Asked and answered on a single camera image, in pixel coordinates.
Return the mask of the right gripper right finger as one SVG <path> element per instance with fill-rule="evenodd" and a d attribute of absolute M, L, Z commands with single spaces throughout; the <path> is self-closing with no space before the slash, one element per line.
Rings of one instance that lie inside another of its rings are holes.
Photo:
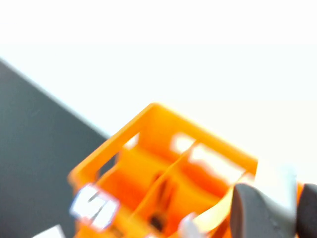
<path fill-rule="evenodd" d="M 297 209 L 297 234 L 300 238 L 317 237 L 317 185 L 306 183 Z"/>

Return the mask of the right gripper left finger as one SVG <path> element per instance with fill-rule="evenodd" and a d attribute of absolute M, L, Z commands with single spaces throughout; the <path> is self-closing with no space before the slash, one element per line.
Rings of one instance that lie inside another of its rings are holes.
<path fill-rule="evenodd" d="M 294 238 L 295 224 L 269 207 L 260 191 L 245 183 L 234 186 L 230 210 L 233 238 Z"/>

